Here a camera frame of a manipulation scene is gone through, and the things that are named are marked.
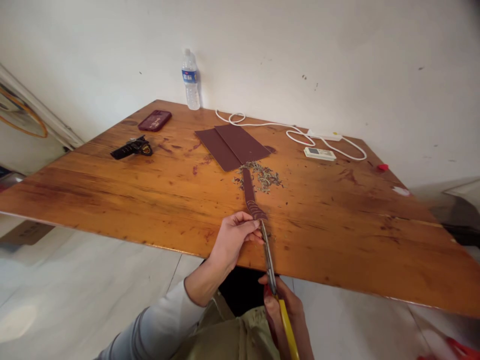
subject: sandpaper sheet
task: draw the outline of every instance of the sandpaper sheet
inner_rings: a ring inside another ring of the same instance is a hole
[[[253,216],[255,220],[268,220],[267,214],[259,208],[257,203],[255,202],[255,191],[254,186],[252,184],[252,176],[250,175],[250,171],[247,168],[243,168],[242,170],[243,175],[243,192],[245,193],[245,202],[250,215]]]
[[[215,128],[195,131],[195,134],[223,171],[229,172],[238,169],[242,165]]]
[[[216,131],[242,164],[266,158],[270,151],[240,126],[215,126]]]

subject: bottle label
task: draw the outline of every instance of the bottle label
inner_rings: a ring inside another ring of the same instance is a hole
[[[197,72],[196,71],[181,71],[183,75],[183,81],[189,84],[196,84],[197,83]]]

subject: red phone case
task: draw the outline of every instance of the red phone case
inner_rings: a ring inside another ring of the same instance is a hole
[[[155,110],[148,115],[145,120],[138,124],[138,129],[157,132],[164,127],[171,117],[172,113],[169,111]]]

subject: yellow handle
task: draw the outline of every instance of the yellow handle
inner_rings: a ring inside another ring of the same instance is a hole
[[[288,348],[290,349],[291,360],[299,360],[299,350],[297,349],[297,342],[295,341],[294,331],[292,330],[292,324],[290,324],[289,313],[285,306],[283,299],[278,300],[280,304],[281,321],[283,328],[285,329],[286,340],[288,341]]]

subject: white cable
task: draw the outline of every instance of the white cable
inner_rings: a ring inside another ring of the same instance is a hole
[[[287,127],[287,128],[292,128],[292,129],[295,129],[295,131],[293,130],[287,130],[286,131],[286,135],[292,139],[294,142],[296,143],[299,143],[299,144],[303,144],[303,145],[306,145],[308,147],[314,147],[316,146],[317,144],[315,144],[315,141],[312,140],[312,138],[310,136],[308,136],[306,133],[302,132],[300,129],[298,129],[297,127],[293,126],[293,125],[285,125],[285,124],[281,124],[281,123],[278,123],[278,122],[265,122],[265,123],[261,123],[261,124],[239,124],[240,122],[242,122],[243,120],[245,120],[246,116],[244,113],[242,112],[237,112],[237,113],[233,113],[232,115],[230,115],[228,117],[228,120],[224,119],[223,117],[221,117],[219,115],[219,111],[218,110],[215,110],[215,114],[220,118],[222,119],[224,122],[226,123],[230,123],[232,125],[235,125],[235,126],[266,126],[266,125],[277,125],[277,126],[284,126],[284,127]],[[234,116],[241,116],[242,118],[240,120],[237,120],[237,121],[232,121],[232,118]],[[302,135],[304,137],[306,137],[311,143],[306,143],[306,142],[303,142],[303,141],[300,141],[300,140],[297,140],[293,137],[290,136],[290,133],[292,134],[298,134],[298,135]],[[358,146],[357,144],[351,142],[350,140],[348,140],[347,138],[344,138],[343,136],[341,137],[342,139],[344,139],[346,142],[352,144],[354,147],[356,147],[358,150],[361,151],[361,153],[363,154],[363,157],[353,157],[353,156],[350,156],[350,155],[347,155],[346,153],[344,153],[343,151],[340,151],[338,150],[337,148],[334,148],[333,146],[330,146],[328,142],[325,141],[325,139],[321,136],[319,136],[320,140],[322,140],[325,145],[327,145],[330,149],[332,149],[333,151],[336,151],[344,156],[346,156],[347,158],[349,159],[352,159],[352,160],[365,160],[367,158],[367,154],[365,153],[365,151],[360,148],[360,146]]]

